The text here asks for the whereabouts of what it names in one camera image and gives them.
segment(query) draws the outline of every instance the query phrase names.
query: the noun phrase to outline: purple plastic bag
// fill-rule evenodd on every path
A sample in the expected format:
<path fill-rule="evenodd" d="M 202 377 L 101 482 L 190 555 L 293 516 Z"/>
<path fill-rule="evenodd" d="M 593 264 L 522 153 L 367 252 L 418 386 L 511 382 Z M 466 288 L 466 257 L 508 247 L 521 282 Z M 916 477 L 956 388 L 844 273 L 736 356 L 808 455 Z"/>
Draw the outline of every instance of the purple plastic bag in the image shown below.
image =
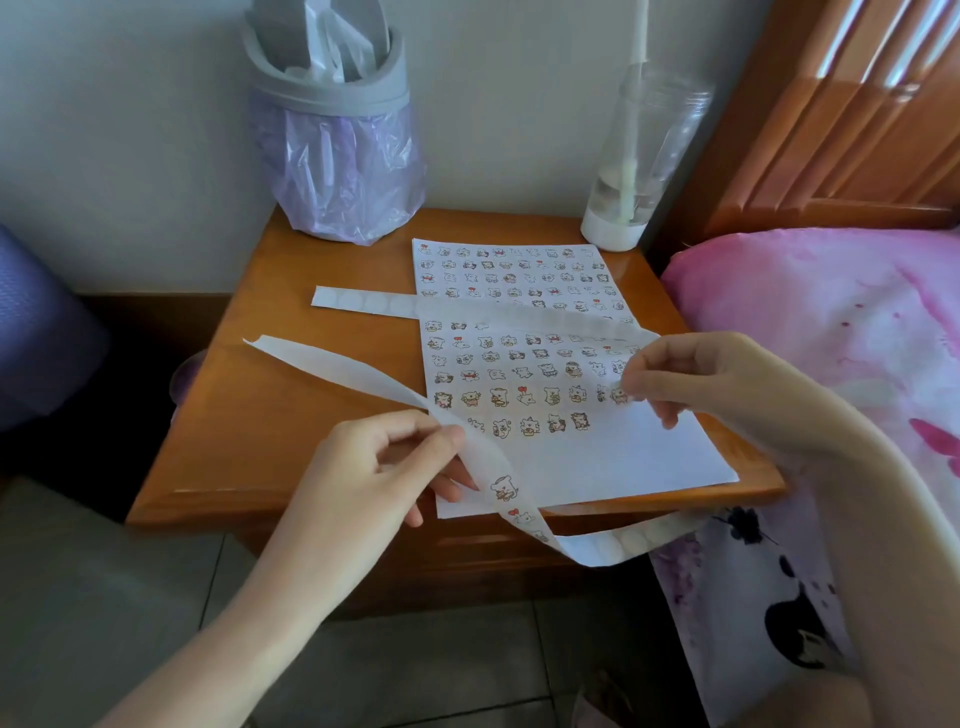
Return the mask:
<path fill-rule="evenodd" d="M 251 94 L 253 140 L 290 225 L 371 245 L 426 198 L 426 165 L 410 106 L 379 116 L 319 116 Z"/>

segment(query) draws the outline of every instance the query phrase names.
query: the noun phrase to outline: right hand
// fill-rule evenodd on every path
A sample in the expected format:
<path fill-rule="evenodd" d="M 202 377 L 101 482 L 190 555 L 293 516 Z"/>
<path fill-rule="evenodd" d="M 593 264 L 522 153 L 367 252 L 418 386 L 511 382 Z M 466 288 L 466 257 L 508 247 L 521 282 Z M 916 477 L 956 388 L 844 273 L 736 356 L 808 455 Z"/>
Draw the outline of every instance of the right hand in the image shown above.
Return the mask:
<path fill-rule="evenodd" d="M 739 333 L 662 336 L 637 352 L 620 386 L 667 429 L 685 409 L 713 415 L 781 458 L 844 450 L 876 432 L 845 401 Z"/>

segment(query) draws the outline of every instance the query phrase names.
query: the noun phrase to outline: hand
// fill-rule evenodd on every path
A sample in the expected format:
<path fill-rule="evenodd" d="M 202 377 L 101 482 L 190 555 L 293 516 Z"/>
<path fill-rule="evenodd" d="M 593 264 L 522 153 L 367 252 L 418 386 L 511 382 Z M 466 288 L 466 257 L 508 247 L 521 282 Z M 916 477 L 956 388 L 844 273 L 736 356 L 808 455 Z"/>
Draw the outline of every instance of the hand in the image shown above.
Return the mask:
<path fill-rule="evenodd" d="M 427 484 L 452 497 L 456 486 L 440 473 L 470 482 L 462 464 L 451 465 L 465 440 L 461 427 L 440 427 L 418 410 L 334 427 L 238 599 L 246 593 L 261 607 L 266 599 L 285 614 L 323 619 L 367 575 L 404 518 L 415 513 L 422 522 L 413 509 Z M 384 467 L 384 457 L 395 464 Z"/>
<path fill-rule="evenodd" d="M 771 454 L 832 452 L 873 426 L 830 390 L 739 333 L 663 336 L 637 352 L 621 387 L 667 429 L 707 412 Z"/>

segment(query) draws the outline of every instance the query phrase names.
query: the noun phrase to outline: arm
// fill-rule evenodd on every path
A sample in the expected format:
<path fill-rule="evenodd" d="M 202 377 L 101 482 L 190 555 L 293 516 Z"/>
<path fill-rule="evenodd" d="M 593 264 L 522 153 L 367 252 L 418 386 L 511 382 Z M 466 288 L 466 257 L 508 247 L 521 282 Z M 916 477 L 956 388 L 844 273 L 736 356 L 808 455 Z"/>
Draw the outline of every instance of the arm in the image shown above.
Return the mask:
<path fill-rule="evenodd" d="M 664 426 L 708 412 L 811 483 L 878 725 L 960 716 L 960 542 L 920 476 L 872 423 L 738 334 L 667 336 L 623 388 Z"/>
<path fill-rule="evenodd" d="M 471 485 L 453 459 L 464 439 L 417 410 L 337 425 L 224 613 L 98 728 L 239 728 L 400 525 L 422 522 L 423 488 L 457 499 L 450 478 Z"/>

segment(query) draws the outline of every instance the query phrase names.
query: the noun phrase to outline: sticker sheet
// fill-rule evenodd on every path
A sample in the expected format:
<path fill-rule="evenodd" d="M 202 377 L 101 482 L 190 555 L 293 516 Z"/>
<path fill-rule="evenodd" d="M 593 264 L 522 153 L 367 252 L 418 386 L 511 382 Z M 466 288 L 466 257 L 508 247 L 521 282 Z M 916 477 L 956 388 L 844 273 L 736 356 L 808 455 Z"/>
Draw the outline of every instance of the sticker sheet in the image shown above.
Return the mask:
<path fill-rule="evenodd" d="M 617 386 L 653 335 L 636 324 L 593 246 L 413 246 L 418 294 L 438 302 L 436 315 L 420 319 L 428 399 L 493 438 L 537 506 L 736 480 L 692 415 L 667 432 Z M 467 302 L 496 313 L 471 323 Z M 570 315 L 577 326 L 537 325 Z M 588 335 L 610 322 L 628 333 Z M 441 518 L 493 510 L 474 493 L 437 507 Z"/>

